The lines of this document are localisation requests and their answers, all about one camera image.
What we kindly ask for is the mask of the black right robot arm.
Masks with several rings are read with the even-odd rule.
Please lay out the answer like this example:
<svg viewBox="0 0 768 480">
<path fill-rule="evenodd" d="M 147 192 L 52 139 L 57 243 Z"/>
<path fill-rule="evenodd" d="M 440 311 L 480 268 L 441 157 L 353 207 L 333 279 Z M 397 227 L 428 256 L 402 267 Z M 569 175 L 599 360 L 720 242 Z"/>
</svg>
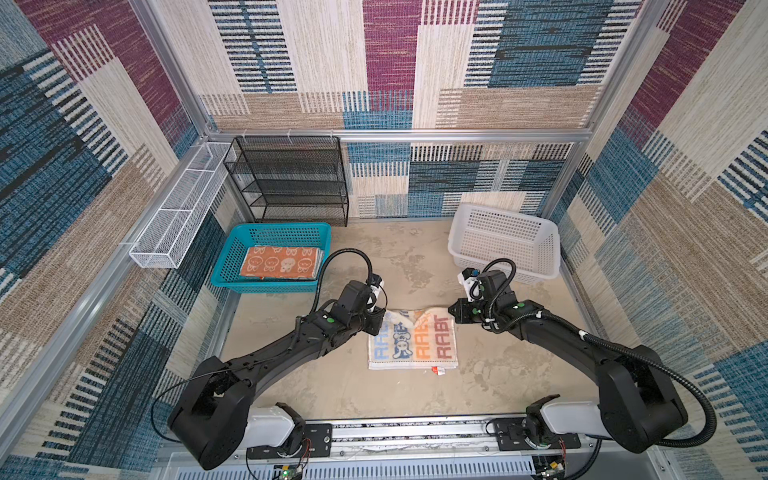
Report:
<svg viewBox="0 0 768 480">
<path fill-rule="evenodd" d="M 533 444 L 546 443 L 554 434 L 584 434 L 641 453 L 687 423 L 673 380 L 658 369 L 659 358 L 651 349 L 601 345 L 543 305 L 518 299 L 500 270 L 466 268 L 457 279 L 466 293 L 448 309 L 457 323 L 478 324 L 537 345 L 597 387 L 592 401 L 562 402 L 550 395 L 529 405 L 527 434 Z"/>
</svg>

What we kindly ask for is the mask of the white plastic laundry basket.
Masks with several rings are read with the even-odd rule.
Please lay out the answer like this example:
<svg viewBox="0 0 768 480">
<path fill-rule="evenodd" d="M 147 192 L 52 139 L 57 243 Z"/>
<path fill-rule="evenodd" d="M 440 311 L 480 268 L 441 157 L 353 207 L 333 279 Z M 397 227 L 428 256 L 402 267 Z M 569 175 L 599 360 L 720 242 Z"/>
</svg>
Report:
<svg viewBox="0 0 768 480">
<path fill-rule="evenodd" d="M 519 283 L 534 285 L 560 276 L 558 227 L 550 220 L 498 208 L 461 204 L 448 236 L 456 266 L 478 270 L 497 258 L 515 262 Z"/>
</svg>

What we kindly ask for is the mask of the orange and cream towel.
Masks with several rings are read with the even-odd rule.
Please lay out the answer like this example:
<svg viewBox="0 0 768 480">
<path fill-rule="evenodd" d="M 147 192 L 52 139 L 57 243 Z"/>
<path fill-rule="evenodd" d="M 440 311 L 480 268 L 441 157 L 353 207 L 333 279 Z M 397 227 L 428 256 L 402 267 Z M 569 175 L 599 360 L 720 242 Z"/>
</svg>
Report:
<svg viewBox="0 0 768 480">
<path fill-rule="evenodd" d="M 247 250 L 240 275 L 260 280 L 312 280 L 325 251 L 315 247 L 257 245 Z"/>
</svg>

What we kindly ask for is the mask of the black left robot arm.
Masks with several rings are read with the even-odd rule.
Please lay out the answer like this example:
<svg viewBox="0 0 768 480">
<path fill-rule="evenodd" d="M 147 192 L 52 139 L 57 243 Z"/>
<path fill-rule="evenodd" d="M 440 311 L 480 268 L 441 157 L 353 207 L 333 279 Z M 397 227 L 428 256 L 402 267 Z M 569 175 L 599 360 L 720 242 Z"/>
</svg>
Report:
<svg viewBox="0 0 768 480">
<path fill-rule="evenodd" d="M 300 317 L 291 333 L 226 362 L 204 360 L 184 386 L 167 425 L 204 470 L 239 447 L 253 402 L 300 366 L 344 345 L 360 332 L 376 336 L 386 310 L 377 283 L 350 281 L 340 297 Z"/>
</svg>

